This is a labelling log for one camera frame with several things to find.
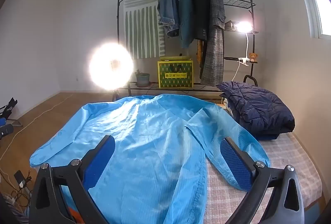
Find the light blue work coat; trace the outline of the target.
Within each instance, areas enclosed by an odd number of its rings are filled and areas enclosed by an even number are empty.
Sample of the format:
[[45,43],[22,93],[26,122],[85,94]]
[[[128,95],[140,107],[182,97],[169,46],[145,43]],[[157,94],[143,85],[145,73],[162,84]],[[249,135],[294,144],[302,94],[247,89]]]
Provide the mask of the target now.
[[225,137],[270,164],[261,144],[221,107],[163,94],[84,105],[31,155],[30,166],[67,165],[105,135],[115,151],[89,192],[110,223],[202,223],[208,162],[239,187],[220,152]]

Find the plaid bed sheet mattress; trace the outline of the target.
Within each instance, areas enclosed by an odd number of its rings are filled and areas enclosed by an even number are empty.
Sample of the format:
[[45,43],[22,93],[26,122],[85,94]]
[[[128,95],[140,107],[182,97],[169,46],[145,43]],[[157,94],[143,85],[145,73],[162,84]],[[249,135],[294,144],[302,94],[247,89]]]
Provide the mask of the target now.
[[305,223],[306,208],[322,196],[322,182],[313,162],[292,133],[261,145],[271,164],[254,161],[227,138],[221,148],[234,157],[232,171],[244,190],[226,182],[207,163],[207,205],[204,223]]

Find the folded navy puffer jacket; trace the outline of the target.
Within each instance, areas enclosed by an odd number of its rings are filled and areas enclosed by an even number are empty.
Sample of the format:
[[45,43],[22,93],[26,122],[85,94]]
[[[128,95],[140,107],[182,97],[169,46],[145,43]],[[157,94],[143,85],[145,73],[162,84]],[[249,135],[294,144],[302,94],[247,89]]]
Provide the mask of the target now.
[[234,81],[217,87],[227,99],[234,120],[256,140],[274,140],[295,129],[291,110],[271,91]]

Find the hanging grey plaid coat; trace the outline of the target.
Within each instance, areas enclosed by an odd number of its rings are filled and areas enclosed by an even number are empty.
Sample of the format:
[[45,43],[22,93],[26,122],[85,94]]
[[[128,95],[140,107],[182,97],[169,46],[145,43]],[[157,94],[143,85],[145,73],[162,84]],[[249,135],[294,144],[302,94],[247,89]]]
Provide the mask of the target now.
[[206,0],[207,41],[203,51],[201,83],[217,86],[223,82],[225,8],[223,0]]

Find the small potted plant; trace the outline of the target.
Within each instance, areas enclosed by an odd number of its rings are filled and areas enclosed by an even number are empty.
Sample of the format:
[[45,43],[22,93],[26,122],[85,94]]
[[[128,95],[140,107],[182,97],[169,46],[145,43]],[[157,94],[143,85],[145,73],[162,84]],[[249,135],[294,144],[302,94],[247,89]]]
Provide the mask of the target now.
[[138,87],[146,87],[150,84],[150,74],[141,72],[139,69],[135,72],[136,85]]

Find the small teddy bear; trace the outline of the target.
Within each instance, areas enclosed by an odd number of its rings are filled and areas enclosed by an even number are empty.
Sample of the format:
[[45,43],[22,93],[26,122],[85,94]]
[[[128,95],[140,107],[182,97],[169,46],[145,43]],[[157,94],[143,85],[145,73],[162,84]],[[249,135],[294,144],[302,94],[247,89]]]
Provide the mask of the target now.
[[257,62],[258,54],[256,53],[250,53],[249,54],[250,62]]

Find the yellow green patterned box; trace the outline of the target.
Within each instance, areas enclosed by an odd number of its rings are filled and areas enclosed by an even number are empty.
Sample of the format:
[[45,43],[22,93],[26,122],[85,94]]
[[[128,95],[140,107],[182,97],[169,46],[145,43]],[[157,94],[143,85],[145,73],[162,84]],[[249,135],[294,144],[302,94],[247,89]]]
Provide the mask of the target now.
[[160,89],[192,89],[194,64],[190,56],[162,56],[157,62]]

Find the white clip lamp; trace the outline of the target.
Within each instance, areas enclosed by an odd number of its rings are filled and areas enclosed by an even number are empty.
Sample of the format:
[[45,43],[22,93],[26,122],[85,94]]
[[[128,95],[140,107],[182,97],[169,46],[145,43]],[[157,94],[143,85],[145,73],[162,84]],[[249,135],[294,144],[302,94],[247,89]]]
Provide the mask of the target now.
[[232,81],[235,80],[235,77],[236,77],[236,75],[239,71],[240,66],[241,65],[247,66],[247,62],[250,61],[250,58],[248,57],[248,44],[249,44],[248,33],[253,31],[252,24],[249,23],[248,21],[235,22],[233,25],[234,25],[234,30],[235,31],[245,35],[246,48],[245,48],[245,57],[239,57],[239,63],[238,63],[237,69],[235,71],[235,74],[232,78]]

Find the window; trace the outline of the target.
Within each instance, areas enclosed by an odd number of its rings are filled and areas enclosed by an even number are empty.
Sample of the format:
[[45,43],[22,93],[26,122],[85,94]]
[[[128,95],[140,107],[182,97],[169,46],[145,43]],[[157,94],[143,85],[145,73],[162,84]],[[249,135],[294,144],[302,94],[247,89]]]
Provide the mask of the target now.
[[304,0],[310,36],[330,40],[330,0]]

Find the hanging teal shirt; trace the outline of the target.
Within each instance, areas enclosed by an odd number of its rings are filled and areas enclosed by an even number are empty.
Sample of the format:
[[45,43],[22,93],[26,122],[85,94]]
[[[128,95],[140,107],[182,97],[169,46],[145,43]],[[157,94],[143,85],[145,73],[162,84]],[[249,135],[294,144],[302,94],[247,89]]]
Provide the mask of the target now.
[[192,0],[179,0],[181,47],[188,48],[194,40]]

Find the hanging black coat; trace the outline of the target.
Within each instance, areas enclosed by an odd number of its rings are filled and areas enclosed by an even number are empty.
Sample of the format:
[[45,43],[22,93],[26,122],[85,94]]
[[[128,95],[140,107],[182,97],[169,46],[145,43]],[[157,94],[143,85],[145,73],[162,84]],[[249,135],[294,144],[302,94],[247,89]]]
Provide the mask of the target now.
[[194,38],[206,40],[206,0],[192,0],[194,14]]

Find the hanging denim jacket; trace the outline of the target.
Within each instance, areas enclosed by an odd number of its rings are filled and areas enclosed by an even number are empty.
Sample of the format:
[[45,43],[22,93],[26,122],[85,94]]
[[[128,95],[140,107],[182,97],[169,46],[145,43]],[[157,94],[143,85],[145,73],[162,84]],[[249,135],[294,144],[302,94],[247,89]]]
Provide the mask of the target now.
[[178,3],[179,0],[158,0],[159,24],[164,28],[168,38],[179,35]]

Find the green striped wall poster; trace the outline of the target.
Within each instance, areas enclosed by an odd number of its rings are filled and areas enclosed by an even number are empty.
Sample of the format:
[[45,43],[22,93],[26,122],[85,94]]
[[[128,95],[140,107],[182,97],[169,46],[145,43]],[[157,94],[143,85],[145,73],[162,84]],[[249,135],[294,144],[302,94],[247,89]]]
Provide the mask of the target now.
[[159,24],[158,0],[124,0],[125,47],[134,59],[166,54],[164,28]]

